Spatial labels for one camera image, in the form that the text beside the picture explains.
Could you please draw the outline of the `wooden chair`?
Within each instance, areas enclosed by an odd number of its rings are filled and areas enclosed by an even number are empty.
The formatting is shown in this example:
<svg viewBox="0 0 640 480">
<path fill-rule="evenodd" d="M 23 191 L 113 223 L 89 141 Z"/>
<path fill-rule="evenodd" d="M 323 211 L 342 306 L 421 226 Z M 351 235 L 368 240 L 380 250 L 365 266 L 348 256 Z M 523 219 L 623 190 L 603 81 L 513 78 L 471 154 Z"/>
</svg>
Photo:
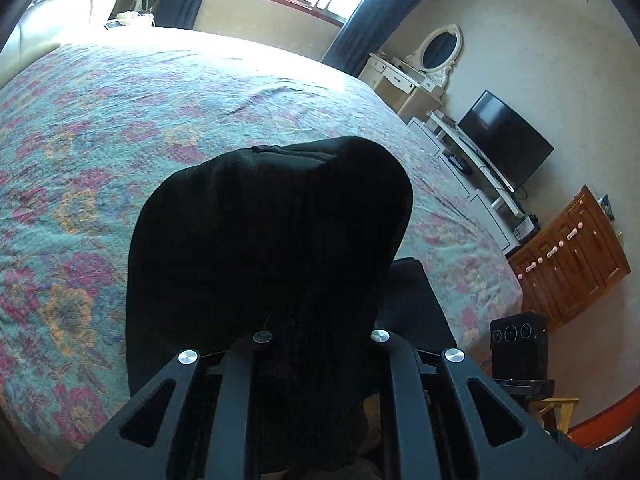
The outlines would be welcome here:
<svg viewBox="0 0 640 480">
<path fill-rule="evenodd" d="M 568 434 L 578 398 L 547 398 L 529 403 L 527 413 L 545 430 Z"/>
</svg>

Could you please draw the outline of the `white TV stand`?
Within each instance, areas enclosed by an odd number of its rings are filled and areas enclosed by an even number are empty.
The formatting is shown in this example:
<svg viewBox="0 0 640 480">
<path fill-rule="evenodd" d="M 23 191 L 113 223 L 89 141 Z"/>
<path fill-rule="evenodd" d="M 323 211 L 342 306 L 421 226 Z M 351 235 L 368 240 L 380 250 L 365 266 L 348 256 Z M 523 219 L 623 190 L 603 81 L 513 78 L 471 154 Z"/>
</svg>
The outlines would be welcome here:
<svg viewBox="0 0 640 480">
<path fill-rule="evenodd" d="M 437 116 L 427 120 L 413 117 L 408 127 L 426 136 L 427 153 L 446 176 L 454 178 L 474 216 L 495 239 L 503 255 L 515 254 L 523 245 L 516 227 L 527 222 L 529 216 L 480 149 L 457 126 L 450 126 Z"/>
</svg>

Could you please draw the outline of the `floral bedspread bed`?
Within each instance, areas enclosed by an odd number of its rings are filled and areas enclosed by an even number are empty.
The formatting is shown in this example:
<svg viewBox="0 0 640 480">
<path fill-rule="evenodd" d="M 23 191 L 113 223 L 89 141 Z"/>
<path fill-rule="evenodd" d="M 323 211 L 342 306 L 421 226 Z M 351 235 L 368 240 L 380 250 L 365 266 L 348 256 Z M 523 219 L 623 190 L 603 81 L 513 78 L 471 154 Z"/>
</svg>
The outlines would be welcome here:
<svg viewBox="0 0 640 480">
<path fill-rule="evenodd" d="M 59 474 L 173 356 L 290 332 L 270 462 L 362 433 L 352 343 L 397 258 L 482 358 L 521 287 L 456 180 L 363 82 L 283 50 L 169 29 L 57 47 L 1 87 L 1 411 Z"/>
</svg>

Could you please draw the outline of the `brown wooden cabinet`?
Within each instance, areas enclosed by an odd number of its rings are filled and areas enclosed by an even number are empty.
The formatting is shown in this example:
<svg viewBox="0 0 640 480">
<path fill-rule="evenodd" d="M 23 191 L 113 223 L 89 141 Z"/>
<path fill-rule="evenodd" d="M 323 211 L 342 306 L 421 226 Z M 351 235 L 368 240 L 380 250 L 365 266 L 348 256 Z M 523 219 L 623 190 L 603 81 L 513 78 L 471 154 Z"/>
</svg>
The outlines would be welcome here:
<svg viewBox="0 0 640 480">
<path fill-rule="evenodd" d="M 553 333 L 631 272 L 612 223 L 588 186 L 508 258 L 522 309 L 543 314 Z"/>
</svg>

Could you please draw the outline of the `oval vanity mirror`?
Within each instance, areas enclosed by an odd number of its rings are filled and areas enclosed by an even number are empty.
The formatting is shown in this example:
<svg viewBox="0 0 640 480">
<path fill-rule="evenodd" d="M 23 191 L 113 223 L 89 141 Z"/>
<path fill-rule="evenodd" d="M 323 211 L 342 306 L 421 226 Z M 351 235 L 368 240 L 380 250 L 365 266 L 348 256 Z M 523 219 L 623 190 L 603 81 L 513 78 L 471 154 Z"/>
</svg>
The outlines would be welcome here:
<svg viewBox="0 0 640 480">
<path fill-rule="evenodd" d="M 433 30 L 405 61 L 420 75 L 423 88 L 445 89 L 462 48 L 461 29 L 450 24 Z"/>
</svg>

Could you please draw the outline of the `dark blue right curtain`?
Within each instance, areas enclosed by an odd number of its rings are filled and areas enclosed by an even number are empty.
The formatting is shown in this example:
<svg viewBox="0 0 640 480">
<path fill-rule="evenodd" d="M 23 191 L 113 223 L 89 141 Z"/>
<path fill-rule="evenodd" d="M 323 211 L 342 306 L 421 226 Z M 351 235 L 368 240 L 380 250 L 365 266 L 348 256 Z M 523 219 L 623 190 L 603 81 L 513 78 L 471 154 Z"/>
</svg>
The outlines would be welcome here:
<svg viewBox="0 0 640 480">
<path fill-rule="evenodd" d="M 357 77 L 370 53 L 377 51 L 421 0 L 362 0 L 342 26 L 321 62 Z"/>
</svg>

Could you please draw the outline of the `cream vanity dresser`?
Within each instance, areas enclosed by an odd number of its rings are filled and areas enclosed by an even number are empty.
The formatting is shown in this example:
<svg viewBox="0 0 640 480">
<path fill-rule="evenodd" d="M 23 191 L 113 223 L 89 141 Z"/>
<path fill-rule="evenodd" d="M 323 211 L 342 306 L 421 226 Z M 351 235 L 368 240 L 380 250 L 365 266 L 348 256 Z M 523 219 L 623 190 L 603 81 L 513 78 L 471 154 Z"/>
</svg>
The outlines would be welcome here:
<svg viewBox="0 0 640 480">
<path fill-rule="evenodd" d="M 381 100 L 406 124 L 411 119 L 425 122 L 431 112 L 442 107 L 441 88 L 422 86 L 392 62 L 370 53 L 358 78 L 369 86 Z"/>
</svg>

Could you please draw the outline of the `black pants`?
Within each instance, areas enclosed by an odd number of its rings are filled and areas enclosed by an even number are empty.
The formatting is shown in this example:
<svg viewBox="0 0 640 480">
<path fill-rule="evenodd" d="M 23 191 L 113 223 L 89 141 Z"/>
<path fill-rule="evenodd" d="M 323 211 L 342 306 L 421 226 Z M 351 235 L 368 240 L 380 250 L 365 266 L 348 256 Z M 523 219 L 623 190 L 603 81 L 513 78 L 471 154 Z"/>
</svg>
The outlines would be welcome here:
<svg viewBox="0 0 640 480">
<path fill-rule="evenodd" d="M 359 136 L 243 148 L 172 174 L 129 249 L 130 391 L 183 350 L 266 330 L 260 466 L 295 478 L 354 466 L 378 390 L 372 330 L 454 345 L 421 263 L 397 255 L 412 203 L 401 163 Z"/>
</svg>

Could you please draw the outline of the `black flat television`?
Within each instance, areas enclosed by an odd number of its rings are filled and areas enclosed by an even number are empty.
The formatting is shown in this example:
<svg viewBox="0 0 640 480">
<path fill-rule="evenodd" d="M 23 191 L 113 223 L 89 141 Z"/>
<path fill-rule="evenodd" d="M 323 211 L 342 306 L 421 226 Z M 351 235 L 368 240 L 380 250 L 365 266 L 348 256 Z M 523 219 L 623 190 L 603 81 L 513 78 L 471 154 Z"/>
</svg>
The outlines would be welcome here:
<svg viewBox="0 0 640 480">
<path fill-rule="evenodd" d="M 532 125 L 488 90 L 466 112 L 458 127 L 511 192 L 520 188 L 554 151 Z"/>
</svg>

